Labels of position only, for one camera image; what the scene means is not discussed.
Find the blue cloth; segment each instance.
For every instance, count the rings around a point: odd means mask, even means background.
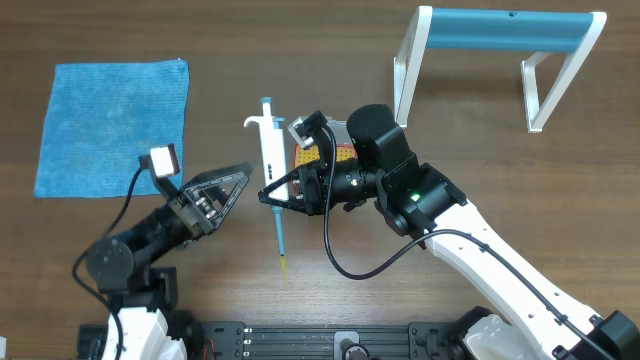
[[[182,166],[188,89],[183,60],[57,65],[34,196],[124,196],[138,156],[169,143]],[[134,194],[158,194],[147,171]]]

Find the yellow pipette tip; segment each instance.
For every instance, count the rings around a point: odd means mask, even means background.
[[[282,265],[282,275],[284,279],[284,284],[287,284],[287,257],[284,255],[280,255],[280,265]]]

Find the black cable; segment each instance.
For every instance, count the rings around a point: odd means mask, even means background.
[[[336,138],[335,138],[335,136],[333,134],[333,131],[331,131],[331,129],[327,125],[324,125],[323,129],[329,135],[329,139],[331,140],[332,150],[333,150],[333,154],[332,154],[332,157],[331,157],[331,170],[329,171],[329,189],[327,190],[327,202],[325,204],[325,211],[324,211],[324,248],[327,251],[327,256],[329,256],[329,261],[331,262],[333,267],[336,270],[338,270],[338,272],[340,274],[342,274],[343,276],[345,276],[345,277],[347,277],[347,278],[349,278],[351,280],[366,280],[366,279],[370,279],[370,278],[380,274],[384,270],[386,270],[389,266],[391,266],[394,262],[396,262],[396,260],[398,260],[400,257],[402,257],[402,255],[406,254],[409,250],[411,250],[411,248],[413,248],[414,246],[418,245],[419,243],[421,243],[421,242],[423,242],[425,240],[431,239],[432,237],[438,236],[438,235],[456,235],[456,236],[460,236],[462,238],[465,238],[465,239],[471,241],[475,245],[477,245],[482,252],[486,252],[486,253],[490,254],[491,256],[493,256],[496,260],[498,260],[498,262],[500,264],[502,264],[516,278],[518,278],[518,280],[520,280],[520,282],[522,282],[522,284],[524,284],[524,286],[527,289],[529,289],[529,291],[531,291],[533,293],[533,295],[535,295],[535,297],[537,297],[538,300],[540,300],[540,302],[542,302],[542,304],[544,306],[546,306],[546,308],[549,311],[551,311],[551,313],[558,319],[558,321],[560,323],[564,324],[569,330],[571,330],[582,341],[587,343],[592,349],[594,349],[595,351],[600,353],[602,356],[604,356],[605,359],[607,359],[607,360],[615,360],[615,358],[613,356],[611,356],[608,352],[606,352],[598,344],[594,343],[591,339],[589,339],[587,337],[587,335],[585,335],[571,321],[569,321],[569,318],[566,315],[562,314],[555,306],[553,306],[553,304],[551,304],[551,302],[549,300],[547,300],[547,298],[545,298],[544,295],[542,295],[542,293],[540,293],[540,291],[538,291],[538,289],[536,289],[536,287],[533,286],[533,284],[529,280],[527,280],[507,260],[505,260],[502,256],[500,256],[500,254],[498,254],[495,250],[493,250],[489,246],[489,244],[485,244],[482,241],[476,239],[475,237],[473,237],[473,236],[471,236],[471,235],[469,235],[469,234],[467,234],[465,232],[462,232],[462,231],[453,230],[453,229],[434,230],[434,231],[430,232],[427,235],[424,235],[424,236],[422,236],[422,237],[420,237],[420,238],[418,238],[416,240],[411,241],[410,243],[405,245],[402,249],[400,249],[400,251],[398,251],[392,257],[390,257],[389,260],[385,261],[382,265],[378,266],[377,268],[375,268],[374,270],[372,270],[372,271],[370,271],[370,272],[368,272],[366,274],[351,274],[351,273],[347,272],[346,270],[344,270],[340,266],[340,264],[338,264],[336,259],[333,257],[333,253],[331,252],[331,244],[329,242],[329,211],[331,210],[331,189],[332,189],[332,184],[333,184],[333,176],[335,174],[337,144],[336,144]]]
[[[107,230],[102,234],[102,236],[100,236],[98,241],[109,236],[111,231],[116,227],[116,225],[118,225],[118,223],[122,219],[122,216],[124,216],[124,213],[127,211],[127,207],[129,207],[131,196],[133,196],[133,189],[136,186],[136,181],[138,180],[138,176],[140,176],[141,172],[142,172],[142,168],[138,168],[136,173],[133,175],[133,178],[131,179],[131,184],[129,185],[129,191],[127,192],[127,198],[125,199],[124,204],[122,204],[122,209],[120,209],[120,213],[118,213],[118,216],[116,216],[115,220],[113,220],[113,222],[111,223],[111,225],[109,225]],[[118,316],[118,313],[113,310],[111,305],[109,305],[109,303],[100,294],[98,294],[95,290],[90,288],[89,285],[87,285],[84,281],[80,279],[80,277],[78,277],[78,267],[80,266],[80,263],[82,262],[82,260],[84,260],[87,257],[87,254],[89,253],[89,249],[91,249],[91,246],[89,246],[89,248],[87,248],[80,255],[80,257],[78,257],[76,262],[73,264],[73,269],[71,270],[71,276],[73,276],[73,279],[78,283],[78,285],[80,285],[83,289],[87,290],[87,292],[93,295],[93,297],[98,299],[98,301],[100,301],[102,305],[104,305],[104,307],[107,308],[107,310],[109,310],[109,313],[111,314],[111,316],[113,316],[113,320],[116,323],[116,328],[118,329],[118,345],[116,345],[115,360],[119,360],[120,355],[122,353],[122,348],[124,346],[124,339],[123,339],[124,332],[122,331],[122,323],[120,322],[120,317]]]

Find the blue absorbent pad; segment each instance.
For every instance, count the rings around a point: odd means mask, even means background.
[[[44,123],[36,197],[124,196],[138,156],[175,145],[182,166],[186,61],[56,66]],[[182,183],[182,172],[172,177]],[[148,172],[135,195],[158,194]]]

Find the brown wooden surface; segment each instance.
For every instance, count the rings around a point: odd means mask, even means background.
[[[179,308],[202,320],[253,324],[406,324],[454,320],[487,301],[419,250],[375,279],[351,282],[329,264],[320,217],[286,213],[283,285],[263,185],[258,98],[289,120],[321,109],[346,119],[392,103],[392,59],[416,1],[0,1],[0,335],[13,357],[75,354],[78,325],[107,313],[71,279],[75,258],[122,199],[33,198],[54,66],[189,61],[185,179],[249,161],[253,179],[214,236],[159,262],[178,268]],[[434,0],[436,7],[603,10],[609,20],[542,134],[527,134],[520,61],[527,54],[426,54],[407,138],[487,221],[551,281],[603,315],[640,323],[640,3]],[[548,90],[559,57],[539,71]],[[135,198],[122,226],[159,197]],[[406,239],[372,204],[336,210],[345,267],[377,266]],[[88,276],[83,270],[83,277]]]

